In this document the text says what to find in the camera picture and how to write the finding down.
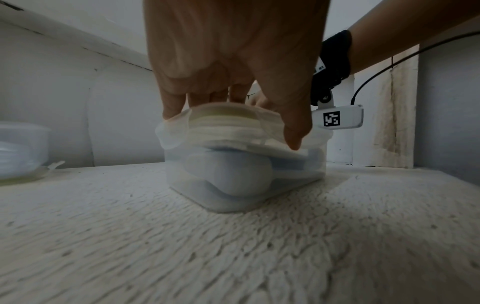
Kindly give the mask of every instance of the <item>plastic food container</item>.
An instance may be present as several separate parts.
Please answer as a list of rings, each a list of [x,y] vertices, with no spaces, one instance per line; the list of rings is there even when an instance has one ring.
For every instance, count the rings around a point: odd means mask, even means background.
[[[170,187],[215,212],[249,210],[324,178],[333,135],[314,127],[301,149],[292,151],[278,113],[235,103],[185,110],[155,132]]]
[[[49,160],[48,128],[0,122],[0,180],[27,176]]]

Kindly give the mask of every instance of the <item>wire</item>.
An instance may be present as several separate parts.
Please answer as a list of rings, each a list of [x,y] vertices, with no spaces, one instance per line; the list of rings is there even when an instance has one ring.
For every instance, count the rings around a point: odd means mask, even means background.
[[[380,72],[376,73],[375,75],[373,75],[372,77],[370,77],[367,81],[365,81],[359,88],[358,90],[355,92],[353,98],[351,99],[351,105],[353,106],[355,104],[355,99],[357,98],[357,95],[359,94],[360,90],[363,89],[370,81],[372,81],[373,79],[375,79],[376,77],[378,77],[379,75],[385,73],[386,71],[396,67],[397,65],[401,64],[402,62],[405,62],[407,61],[408,59],[412,58],[412,57],[415,57],[416,55],[419,55],[423,52],[426,52],[426,51],[429,51],[433,48],[436,48],[436,47],[439,47],[441,45],[444,45],[444,44],[447,44],[447,43],[450,43],[450,42],[453,42],[453,41],[456,41],[456,40],[460,40],[460,39],[463,39],[463,38],[468,38],[468,37],[472,37],[472,36],[476,36],[476,35],[480,35],[480,31],[475,31],[475,32],[470,32],[470,33],[466,33],[466,34],[463,34],[463,35],[458,35],[458,36],[454,36],[454,37],[451,37],[451,38],[448,38],[448,39],[445,39],[445,40],[442,40],[440,42],[437,42],[435,44],[432,44],[431,46],[428,46],[426,48],[423,48],[419,51],[416,51],[415,53],[413,54],[410,54],[408,55],[407,57],[391,64],[390,66],[384,68],[383,70],[381,70]]]

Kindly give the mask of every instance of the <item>textured white surface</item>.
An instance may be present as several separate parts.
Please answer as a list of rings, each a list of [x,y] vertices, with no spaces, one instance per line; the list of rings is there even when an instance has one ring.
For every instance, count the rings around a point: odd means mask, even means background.
[[[480,189],[331,167],[246,214],[168,189],[164,164],[0,188],[0,303],[477,303]]]

